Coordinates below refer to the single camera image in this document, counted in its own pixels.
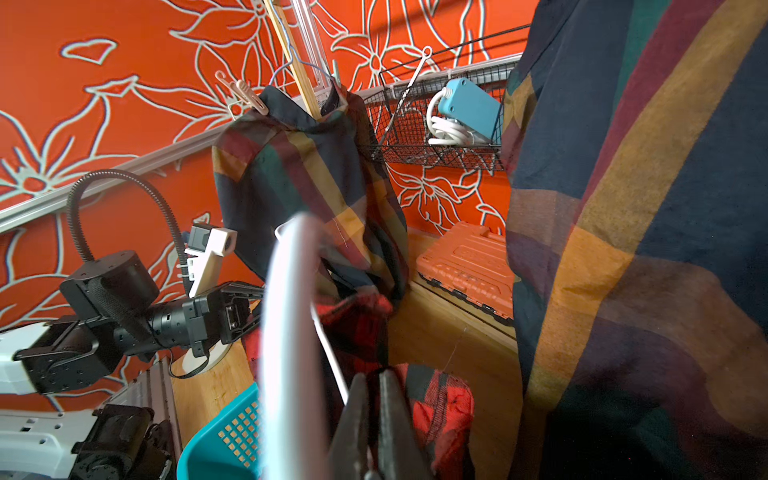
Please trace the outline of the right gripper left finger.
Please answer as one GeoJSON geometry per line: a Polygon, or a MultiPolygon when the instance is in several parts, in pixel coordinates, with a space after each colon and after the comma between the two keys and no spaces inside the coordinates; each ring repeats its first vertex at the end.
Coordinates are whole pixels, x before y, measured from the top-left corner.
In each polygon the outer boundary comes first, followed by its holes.
{"type": "Polygon", "coordinates": [[[354,376],[328,453],[331,479],[366,478],[369,468],[369,394],[366,376],[354,376]]]}

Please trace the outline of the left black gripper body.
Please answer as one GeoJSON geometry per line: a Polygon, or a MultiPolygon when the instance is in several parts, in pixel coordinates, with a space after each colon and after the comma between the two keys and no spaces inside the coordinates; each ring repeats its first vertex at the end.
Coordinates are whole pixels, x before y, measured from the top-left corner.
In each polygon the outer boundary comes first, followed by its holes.
{"type": "Polygon", "coordinates": [[[194,357],[207,357],[214,344],[231,344],[261,323],[264,288],[241,281],[223,283],[182,305],[188,346],[194,357]]]}

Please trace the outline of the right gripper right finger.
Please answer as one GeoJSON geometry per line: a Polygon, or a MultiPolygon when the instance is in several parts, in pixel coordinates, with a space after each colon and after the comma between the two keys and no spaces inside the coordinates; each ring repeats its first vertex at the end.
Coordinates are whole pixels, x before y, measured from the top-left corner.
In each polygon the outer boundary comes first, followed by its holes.
{"type": "Polygon", "coordinates": [[[433,479],[412,428],[410,410],[392,370],[379,375],[378,472],[382,479],[433,479]]]}

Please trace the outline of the white wire hanger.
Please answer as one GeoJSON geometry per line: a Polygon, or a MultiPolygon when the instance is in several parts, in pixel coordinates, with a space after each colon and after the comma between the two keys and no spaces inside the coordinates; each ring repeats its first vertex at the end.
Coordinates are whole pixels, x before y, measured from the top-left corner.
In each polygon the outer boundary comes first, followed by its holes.
{"type": "Polygon", "coordinates": [[[267,479],[329,479],[321,359],[313,314],[325,225],[299,213],[278,228],[262,301],[259,400],[267,479]]]}

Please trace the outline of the red black plaid shirt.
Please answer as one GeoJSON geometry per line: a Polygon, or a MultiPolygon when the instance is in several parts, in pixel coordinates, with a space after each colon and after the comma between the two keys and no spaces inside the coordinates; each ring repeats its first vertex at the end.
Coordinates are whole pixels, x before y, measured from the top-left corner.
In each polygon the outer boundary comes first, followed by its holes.
{"type": "MultiPolygon", "coordinates": [[[[387,327],[393,308],[377,293],[359,293],[335,304],[313,305],[318,336],[331,351],[322,358],[329,449],[347,403],[354,376],[366,376],[369,394],[369,468],[365,479],[382,479],[378,472],[379,375],[392,370],[410,410],[419,447],[433,479],[472,479],[475,467],[469,436],[475,400],[465,381],[418,364],[386,365],[387,327]]],[[[258,341],[249,349],[259,354],[258,341]]]]}

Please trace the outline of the dark multicolour plaid shirt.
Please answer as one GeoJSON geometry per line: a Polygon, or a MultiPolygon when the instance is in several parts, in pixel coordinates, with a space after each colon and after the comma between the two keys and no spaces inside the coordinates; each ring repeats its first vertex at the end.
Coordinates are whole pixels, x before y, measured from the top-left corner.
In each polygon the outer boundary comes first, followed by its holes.
{"type": "Polygon", "coordinates": [[[767,475],[767,5],[542,1],[501,158],[513,479],[767,475]]]}

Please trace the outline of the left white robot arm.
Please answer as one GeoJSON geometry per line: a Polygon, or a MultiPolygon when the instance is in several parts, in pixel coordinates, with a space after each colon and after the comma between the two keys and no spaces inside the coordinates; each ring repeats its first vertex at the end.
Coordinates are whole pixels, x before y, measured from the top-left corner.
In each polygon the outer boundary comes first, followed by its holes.
{"type": "MultiPolygon", "coordinates": [[[[178,255],[183,298],[159,302],[159,288],[139,256],[120,251],[94,256],[80,221],[90,184],[104,179],[137,183],[122,170],[98,170],[76,181],[67,220],[81,267],[59,287],[70,314],[1,335],[1,391],[5,395],[61,394],[106,378],[129,357],[150,361],[182,348],[210,361],[259,323],[261,287],[221,282],[221,257],[236,235],[205,224],[184,235],[168,203],[150,183],[141,188],[159,207],[178,255]]],[[[172,479],[178,448],[170,420],[152,408],[106,404],[80,413],[1,415],[1,475],[5,479],[172,479]]]]}

